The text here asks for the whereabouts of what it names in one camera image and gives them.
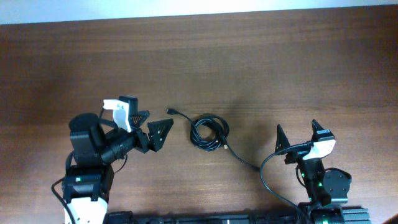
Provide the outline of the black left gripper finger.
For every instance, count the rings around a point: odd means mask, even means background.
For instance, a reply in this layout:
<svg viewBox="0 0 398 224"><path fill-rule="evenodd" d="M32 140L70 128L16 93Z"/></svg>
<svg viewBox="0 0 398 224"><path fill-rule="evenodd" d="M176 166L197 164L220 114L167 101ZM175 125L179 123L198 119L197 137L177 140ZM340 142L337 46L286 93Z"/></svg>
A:
<svg viewBox="0 0 398 224"><path fill-rule="evenodd" d="M157 152L163 147L165 139L173 125L174 120L172 118L153 121L147 124L150 150Z"/></svg>
<svg viewBox="0 0 398 224"><path fill-rule="evenodd" d="M147 110L138 111L137 113L129 115L130 127L141 127L149 116L150 112Z"/></svg>

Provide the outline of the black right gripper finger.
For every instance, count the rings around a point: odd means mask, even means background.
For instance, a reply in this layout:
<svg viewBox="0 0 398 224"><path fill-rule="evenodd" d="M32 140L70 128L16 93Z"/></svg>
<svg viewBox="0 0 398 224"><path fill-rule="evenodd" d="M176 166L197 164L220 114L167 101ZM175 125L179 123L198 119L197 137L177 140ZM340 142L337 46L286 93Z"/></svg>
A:
<svg viewBox="0 0 398 224"><path fill-rule="evenodd" d="M290 152L290 143L285 135L284 130L280 124L276 127L276 144L275 144L275 153L277 154L287 154Z"/></svg>
<svg viewBox="0 0 398 224"><path fill-rule="evenodd" d="M324 129L317 120L312 120L312 138L313 142L329 141L335 138L333 133L329 129Z"/></svg>

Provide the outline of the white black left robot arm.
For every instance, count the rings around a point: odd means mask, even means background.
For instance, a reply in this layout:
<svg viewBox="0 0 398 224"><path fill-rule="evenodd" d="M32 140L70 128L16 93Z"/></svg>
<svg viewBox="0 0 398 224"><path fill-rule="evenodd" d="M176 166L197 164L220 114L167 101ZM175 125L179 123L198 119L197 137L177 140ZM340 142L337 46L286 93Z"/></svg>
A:
<svg viewBox="0 0 398 224"><path fill-rule="evenodd" d="M148 123L148 133L136 123L131 132L94 113L79 114L69 122L73 151L65 163L61 198L65 223L134 223L131 211L108 212L109 193L116 171L112 164L128 152L159 151L174 124L172 119Z"/></svg>

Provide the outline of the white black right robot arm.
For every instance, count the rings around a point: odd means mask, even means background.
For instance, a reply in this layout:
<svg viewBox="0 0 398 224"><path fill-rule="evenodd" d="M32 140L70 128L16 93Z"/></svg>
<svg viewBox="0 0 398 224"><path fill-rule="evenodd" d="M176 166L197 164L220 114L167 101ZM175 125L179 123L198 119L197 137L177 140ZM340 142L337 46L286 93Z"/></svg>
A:
<svg viewBox="0 0 398 224"><path fill-rule="evenodd" d="M334 167L326 168L322 159L332 153L336 144L334 134L312 120L312 137L309 141L291 145L281 125L276 127L275 154L285 156L285 164L296 165L296 177L305 187L308 203L298 208L307 223L342 222L337 210L348 202L351 174Z"/></svg>

